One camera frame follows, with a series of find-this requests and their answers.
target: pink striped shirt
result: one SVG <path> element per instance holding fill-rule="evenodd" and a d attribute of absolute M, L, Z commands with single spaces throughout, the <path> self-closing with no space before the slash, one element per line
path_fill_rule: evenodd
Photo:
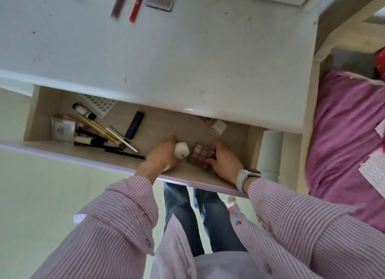
<path fill-rule="evenodd" d="M 233 207 L 230 220 L 266 278 L 385 278 L 385 235 L 331 204 L 259 178 L 249 198 L 259 230 Z M 176 217 L 154 253 L 157 205 L 151 183 L 132 176 L 109 185 L 86 205 L 87 216 L 38 268 L 32 279 L 139 279 L 146 255 L 154 256 L 151 278 L 197 278 L 187 237 Z"/>

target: purple fabric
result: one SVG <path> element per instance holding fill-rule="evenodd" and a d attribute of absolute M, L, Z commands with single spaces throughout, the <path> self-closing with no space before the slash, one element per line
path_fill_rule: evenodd
<path fill-rule="evenodd" d="M 352 216 L 383 233 L 385 199 L 358 169 L 381 147 L 375 128 L 384 118 L 384 86 L 329 72 L 320 80 L 305 170 L 309 195 L 340 204 L 366 203 Z"/>

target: person's left hand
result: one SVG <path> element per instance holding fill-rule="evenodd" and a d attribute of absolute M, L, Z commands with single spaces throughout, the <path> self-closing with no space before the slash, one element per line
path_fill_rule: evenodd
<path fill-rule="evenodd" d="M 175 155 L 176 137 L 173 135 L 169 140 L 155 145 L 147 156 L 146 162 L 162 169 L 162 172 L 175 167 L 181 160 Z"/>

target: watch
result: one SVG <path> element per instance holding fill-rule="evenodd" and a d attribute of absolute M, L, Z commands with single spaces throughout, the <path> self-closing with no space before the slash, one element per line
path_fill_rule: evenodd
<path fill-rule="evenodd" d="M 253 169 L 243 169 L 239 171 L 237 177 L 237 189 L 242 193 L 246 193 L 243 189 L 244 182 L 248 177 L 261 177 L 261 172 Z"/>

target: white t-shirt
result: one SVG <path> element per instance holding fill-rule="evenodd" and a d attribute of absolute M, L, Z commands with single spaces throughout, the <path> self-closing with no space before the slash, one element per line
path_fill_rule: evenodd
<path fill-rule="evenodd" d="M 248 252 L 216 252 L 194 261 L 199 279 L 264 279 Z"/>

